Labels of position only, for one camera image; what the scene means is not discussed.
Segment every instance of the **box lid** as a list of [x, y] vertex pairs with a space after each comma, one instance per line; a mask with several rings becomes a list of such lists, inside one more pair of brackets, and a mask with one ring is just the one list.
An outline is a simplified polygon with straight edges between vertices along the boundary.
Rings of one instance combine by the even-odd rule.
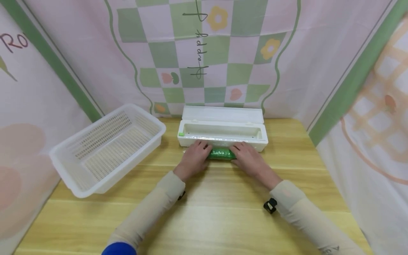
[[236, 123], [263, 124], [261, 109], [231, 108], [212, 106], [184, 106], [183, 120], [223, 121]]

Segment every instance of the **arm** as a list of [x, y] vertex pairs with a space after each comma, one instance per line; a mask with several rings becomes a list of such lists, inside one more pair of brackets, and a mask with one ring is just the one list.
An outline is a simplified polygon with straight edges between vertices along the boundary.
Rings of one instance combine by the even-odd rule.
[[323, 255], [364, 254], [300, 189], [282, 180], [251, 145], [236, 143], [230, 149], [237, 156], [232, 162], [270, 190], [280, 215], [302, 231]]
[[191, 145], [176, 168], [115, 229], [102, 255], [135, 255], [147, 232], [183, 194], [186, 180], [207, 167], [205, 159], [211, 149], [211, 145], [200, 140]]

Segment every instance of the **blue sleeve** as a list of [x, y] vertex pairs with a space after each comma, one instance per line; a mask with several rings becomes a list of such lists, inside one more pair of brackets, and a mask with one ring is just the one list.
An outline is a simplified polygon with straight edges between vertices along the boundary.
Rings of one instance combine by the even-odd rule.
[[136, 255], [136, 251], [127, 243], [113, 243], [104, 249], [102, 255]]

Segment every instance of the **hand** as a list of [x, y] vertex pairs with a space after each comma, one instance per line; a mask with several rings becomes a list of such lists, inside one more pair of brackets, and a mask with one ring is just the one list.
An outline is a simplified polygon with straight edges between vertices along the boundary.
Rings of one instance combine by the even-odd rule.
[[246, 142], [236, 142], [230, 150], [237, 157], [231, 162], [249, 176], [260, 181], [266, 188], [273, 190], [282, 179], [268, 166], [262, 156]]
[[180, 180], [185, 182], [191, 176], [203, 171], [208, 166], [206, 158], [213, 147], [203, 140], [196, 140], [184, 153], [180, 163], [173, 170]]

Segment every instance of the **black wristband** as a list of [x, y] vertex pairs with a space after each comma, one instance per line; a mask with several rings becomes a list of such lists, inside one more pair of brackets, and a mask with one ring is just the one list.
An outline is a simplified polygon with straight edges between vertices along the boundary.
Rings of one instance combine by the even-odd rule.
[[276, 206], [277, 206], [278, 202], [276, 202], [275, 199], [271, 198], [269, 201], [266, 201], [264, 203], [264, 208], [265, 210], [268, 211], [268, 213], [272, 214], [276, 211]]
[[179, 198], [177, 199], [177, 201], [178, 201], [178, 200], [181, 200], [181, 199], [183, 198], [184, 194], [186, 194], [186, 191], [183, 191], [183, 194], [182, 194], [181, 196], [179, 196]]

